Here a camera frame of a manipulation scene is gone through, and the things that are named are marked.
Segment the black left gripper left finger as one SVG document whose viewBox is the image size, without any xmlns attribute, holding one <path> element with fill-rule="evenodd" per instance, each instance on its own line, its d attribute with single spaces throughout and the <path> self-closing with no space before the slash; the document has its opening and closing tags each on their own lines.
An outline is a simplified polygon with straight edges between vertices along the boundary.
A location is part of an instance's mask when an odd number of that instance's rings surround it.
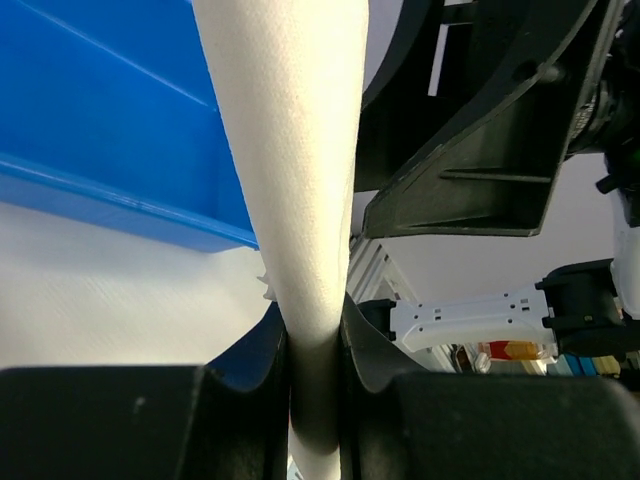
<svg viewBox="0 0 640 480">
<path fill-rule="evenodd" d="M 1 373 L 5 479 L 282 479 L 287 335 L 271 306 L 204 365 Z"/>
</svg>

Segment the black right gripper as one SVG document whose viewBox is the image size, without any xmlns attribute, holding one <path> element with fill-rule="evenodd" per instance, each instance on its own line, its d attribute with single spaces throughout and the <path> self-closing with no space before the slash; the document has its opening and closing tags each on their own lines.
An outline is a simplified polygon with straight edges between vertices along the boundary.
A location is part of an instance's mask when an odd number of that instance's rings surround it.
<svg viewBox="0 0 640 480">
<path fill-rule="evenodd" d="M 620 1 L 404 1 L 362 98 L 369 238 L 539 233 Z M 448 38 L 428 94 L 439 29 Z"/>
</svg>

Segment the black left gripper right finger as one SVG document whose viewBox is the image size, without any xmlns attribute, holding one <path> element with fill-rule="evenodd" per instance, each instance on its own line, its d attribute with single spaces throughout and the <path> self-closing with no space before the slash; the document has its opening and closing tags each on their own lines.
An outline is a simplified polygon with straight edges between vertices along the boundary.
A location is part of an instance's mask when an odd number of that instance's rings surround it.
<svg viewBox="0 0 640 480">
<path fill-rule="evenodd" d="M 352 300 L 340 325 L 345 479 L 635 479 L 639 404 L 602 377 L 430 372 Z"/>
</svg>

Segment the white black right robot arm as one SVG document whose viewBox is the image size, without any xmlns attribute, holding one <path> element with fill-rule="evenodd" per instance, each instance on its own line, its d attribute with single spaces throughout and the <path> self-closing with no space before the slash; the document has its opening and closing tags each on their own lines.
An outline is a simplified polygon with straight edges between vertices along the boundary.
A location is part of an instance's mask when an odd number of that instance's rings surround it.
<svg viewBox="0 0 640 480">
<path fill-rule="evenodd" d="M 496 340 L 580 357 L 639 346 L 638 3 L 403 2 L 362 102 L 366 237 L 536 235 L 562 164 L 591 152 L 622 221 L 613 258 L 483 301 L 369 302 L 368 320 L 410 356 Z"/>
</svg>

